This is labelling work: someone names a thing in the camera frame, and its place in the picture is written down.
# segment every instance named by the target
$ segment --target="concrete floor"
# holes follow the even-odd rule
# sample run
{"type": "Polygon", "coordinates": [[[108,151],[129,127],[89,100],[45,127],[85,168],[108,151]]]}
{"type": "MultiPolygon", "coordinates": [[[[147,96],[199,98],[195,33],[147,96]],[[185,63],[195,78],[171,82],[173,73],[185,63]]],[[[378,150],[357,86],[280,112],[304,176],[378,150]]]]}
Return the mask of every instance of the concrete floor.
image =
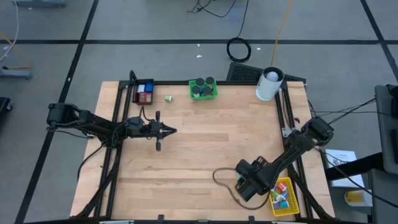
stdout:
{"type": "MultiPolygon", "coordinates": [[[[250,0],[242,36],[275,39],[288,0],[250,0]]],[[[386,40],[398,40],[398,3],[367,0],[386,40]]],[[[93,0],[69,0],[64,9],[21,8],[22,40],[79,40],[93,0]]],[[[196,0],[99,0],[88,40],[229,39],[238,32],[245,0],[237,0],[230,15],[216,18],[205,12],[189,14],[196,0]]],[[[215,1],[210,10],[222,14],[229,0],[215,1]]],[[[13,38],[15,9],[0,2],[0,31],[13,38]]],[[[359,0],[295,1],[283,30],[284,40],[377,40],[359,0]]],[[[0,222],[13,223],[24,197],[46,135],[47,105],[57,102],[77,45],[21,44],[33,60],[32,80],[0,80],[0,96],[10,97],[14,110],[0,134],[0,222]]],[[[389,45],[393,57],[398,46],[389,45]]],[[[264,68],[271,61],[272,44],[252,44],[247,65],[264,68]]],[[[244,55],[242,45],[234,55],[244,55]]],[[[101,82],[125,80],[133,69],[139,78],[186,80],[211,75],[225,80],[230,59],[225,44],[86,44],[81,53],[67,103],[94,110],[101,82]]],[[[23,65],[17,53],[4,65],[23,65]]],[[[275,65],[286,73],[306,78],[308,99],[316,110],[340,110],[371,99],[375,85],[396,84],[396,78],[379,44],[289,45],[278,47],[275,65]]],[[[375,105],[363,108],[375,110],[375,105]]],[[[352,114],[333,124],[332,149],[354,150],[357,157],[379,152],[375,114],[352,114]]],[[[67,218],[76,188],[76,172],[86,141],[55,134],[40,176],[26,222],[67,218]]],[[[345,189],[331,189],[336,216],[366,221],[342,201],[345,189]]]]}

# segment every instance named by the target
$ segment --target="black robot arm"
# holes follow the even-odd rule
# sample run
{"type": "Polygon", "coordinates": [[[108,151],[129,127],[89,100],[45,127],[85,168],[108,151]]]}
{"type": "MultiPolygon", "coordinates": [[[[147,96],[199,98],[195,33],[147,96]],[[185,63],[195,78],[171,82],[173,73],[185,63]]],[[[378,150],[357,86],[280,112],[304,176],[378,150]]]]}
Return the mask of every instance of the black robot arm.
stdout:
{"type": "Polygon", "coordinates": [[[149,123],[144,124],[141,118],[144,108],[141,108],[139,116],[119,123],[101,118],[88,110],[81,110],[72,104],[51,103],[49,109],[48,129],[75,128],[86,136],[97,136],[107,147],[116,147],[121,140],[127,137],[156,138],[156,150],[160,151],[159,140],[177,132],[175,128],[160,122],[160,111],[156,111],[155,119],[148,119],[149,123]]]}
{"type": "Polygon", "coordinates": [[[255,194],[264,195],[275,185],[280,172],[315,146],[324,146],[333,137],[334,129],[321,118],[313,118],[301,130],[293,130],[284,144],[287,150],[273,162],[259,156],[249,164],[244,159],[236,165],[239,178],[235,189],[246,202],[255,194]]]}

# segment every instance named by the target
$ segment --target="wooden tabletop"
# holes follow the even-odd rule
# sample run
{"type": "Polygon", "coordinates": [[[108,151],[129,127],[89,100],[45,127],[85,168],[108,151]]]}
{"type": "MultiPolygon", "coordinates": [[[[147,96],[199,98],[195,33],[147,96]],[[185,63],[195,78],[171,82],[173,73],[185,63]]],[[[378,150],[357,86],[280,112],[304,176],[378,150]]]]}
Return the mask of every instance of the wooden tabletop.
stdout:
{"type": "MultiPolygon", "coordinates": [[[[288,85],[299,128],[311,118],[307,97],[303,83],[288,85]]],[[[117,87],[118,82],[103,82],[95,114],[112,118],[117,87]]],[[[269,203],[255,211],[239,207],[228,191],[211,178],[216,168],[234,168],[239,160],[252,162],[258,156],[273,161],[283,152],[275,100],[258,100],[255,89],[256,86],[218,86],[214,100],[192,101],[188,86],[155,86],[153,105],[145,106],[146,116],[153,118],[155,111],[160,110],[162,122],[178,132],[162,141],[161,152],[155,150],[155,139],[124,140],[112,218],[155,220],[163,214],[166,220],[248,220],[249,215],[256,220],[294,220],[293,215],[275,217],[269,203]],[[166,103],[165,95],[172,95],[174,101],[166,103]]],[[[131,104],[128,117],[137,116],[138,112],[139,107],[131,104]]],[[[85,156],[99,145],[97,139],[89,140],[85,156]]],[[[100,151],[83,166],[71,215],[80,212],[98,189],[104,152],[100,151]]],[[[334,216],[319,153],[305,153],[303,164],[309,190],[334,216]]],[[[216,176],[231,187],[237,177],[232,171],[216,176]]],[[[299,190],[297,197],[305,216],[299,190]]],[[[264,199],[265,196],[256,195],[247,206],[259,205],[264,199]]]]}

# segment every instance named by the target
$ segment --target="green plastic crate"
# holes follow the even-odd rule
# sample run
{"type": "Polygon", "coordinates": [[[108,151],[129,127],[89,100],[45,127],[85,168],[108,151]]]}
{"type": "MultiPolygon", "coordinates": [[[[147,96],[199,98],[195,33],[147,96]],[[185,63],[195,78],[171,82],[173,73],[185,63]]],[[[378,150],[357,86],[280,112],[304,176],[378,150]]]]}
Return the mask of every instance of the green plastic crate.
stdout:
{"type": "Polygon", "coordinates": [[[193,99],[193,100],[212,100],[212,99],[214,99],[214,98],[216,98],[216,96],[217,96],[217,83],[216,83],[216,80],[214,80],[214,83],[213,83],[213,92],[212,92],[212,95],[211,96],[199,96],[199,97],[193,97],[193,93],[192,93],[192,87],[194,87],[195,85],[197,84],[197,81],[196,80],[190,80],[189,81],[189,92],[190,92],[190,94],[191,94],[191,99],[193,99]]]}

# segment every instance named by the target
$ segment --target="yellow plastic crate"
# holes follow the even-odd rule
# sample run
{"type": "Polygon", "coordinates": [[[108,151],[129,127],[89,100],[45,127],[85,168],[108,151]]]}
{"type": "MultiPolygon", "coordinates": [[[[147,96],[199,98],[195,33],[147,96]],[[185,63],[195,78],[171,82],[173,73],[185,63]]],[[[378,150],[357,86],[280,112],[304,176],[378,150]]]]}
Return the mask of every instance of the yellow plastic crate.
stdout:
{"type": "Polygon", "coordinates": [[[278,178],[278,180],[276,181],[276,184],[279,184],[279,183],[284,184],[287,187],[287,190],[289,191],[289,196],[287,197],[287,200],[286,200],[289,203],[289,207],[288,208],[280,208],[280,209],[275,210],[274,206],[272,204],[274,199],[272,198],[272,195],[270,194],[269,200],[271,201],[271,208],[272,208],[272,212],[274,213],[274,215],[276,217],[279,217],[279,216],[284,216],[284,215],[294,215],[294,214],[300,213],[299,205],[297,203],[296,195],[294,194],[293,185],[292,185],[292,181],[290,180],[290,178],[288,178],[288,177],[278,178]]]}

